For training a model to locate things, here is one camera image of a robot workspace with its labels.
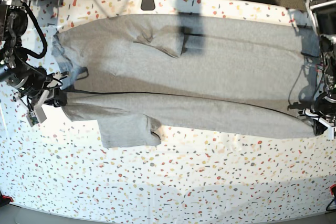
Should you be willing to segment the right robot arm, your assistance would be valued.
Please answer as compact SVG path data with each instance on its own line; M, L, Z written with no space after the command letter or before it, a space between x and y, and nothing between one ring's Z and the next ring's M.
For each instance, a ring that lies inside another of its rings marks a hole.
M28 21L33 22L41 38L43 49L35 53L22 46L22 35ZM30 126L43 123L46 115L44 104L56 108L66 105L62 80L67 72L47 73L43 67L33 67L27 60L43 58L47 53L47 40L26 0L1 0L1 81L17 90L17 99L25 108Z

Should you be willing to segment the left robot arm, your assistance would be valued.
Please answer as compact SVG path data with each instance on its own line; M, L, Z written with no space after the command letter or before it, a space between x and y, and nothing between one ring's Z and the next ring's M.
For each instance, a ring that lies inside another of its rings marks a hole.
M318 36L322 77L309 108L302 114L313 120L316 136L335 139L335 0L304 0L312 27Z

